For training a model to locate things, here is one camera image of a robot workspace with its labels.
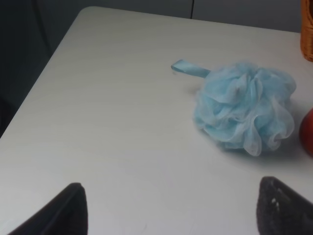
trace orange object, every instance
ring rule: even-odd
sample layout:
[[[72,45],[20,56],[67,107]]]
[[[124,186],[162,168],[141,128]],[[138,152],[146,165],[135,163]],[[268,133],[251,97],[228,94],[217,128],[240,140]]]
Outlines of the orange object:
[[[304,117],[299,136],[302,146],[313,156],[313,109]]]
[[[301,51],[304,58],[313,62],[313,0],[301,0],[301,14]]]

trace black object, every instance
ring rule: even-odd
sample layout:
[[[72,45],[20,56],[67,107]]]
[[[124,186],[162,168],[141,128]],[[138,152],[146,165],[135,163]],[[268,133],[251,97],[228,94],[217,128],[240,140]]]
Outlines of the black object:
[[[86,194],[80,183],[67,186],[9,235],[87,235]]]
[[[260,235],[313,235],[313,204],[275,177],[260,183]]]

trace blue bath pouf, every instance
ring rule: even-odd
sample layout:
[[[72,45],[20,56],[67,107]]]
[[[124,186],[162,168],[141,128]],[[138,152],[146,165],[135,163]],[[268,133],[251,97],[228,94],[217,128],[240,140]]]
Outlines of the blue bath pouf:
[[[194,121],[223,147],[259,156],[276,150],[294,131],[289,108],[296,83],[289,74],[252,63],[209,71],[183,60],[172,69],[204,78]]]

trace white table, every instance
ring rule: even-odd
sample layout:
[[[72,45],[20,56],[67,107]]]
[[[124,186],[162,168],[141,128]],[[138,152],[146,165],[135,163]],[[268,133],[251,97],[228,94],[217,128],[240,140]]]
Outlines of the white table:
[[[294,76],[296,123],[313,107],[300,35],[105,8],[83,10],[0,140],[0,233],[71,182],[87,192],[89,234],[257,234],[259,182],[313,201],[313,159],[295,137],[275,158],[225,152],[193,125],[201,78],[240,60]]]

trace orange basket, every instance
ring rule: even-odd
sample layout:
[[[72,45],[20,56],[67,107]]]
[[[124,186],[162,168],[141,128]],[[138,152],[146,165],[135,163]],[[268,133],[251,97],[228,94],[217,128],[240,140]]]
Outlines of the orange basket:
[[[301,14],[301,51],[304,58],[313,62],[313,0],[301,0]]]

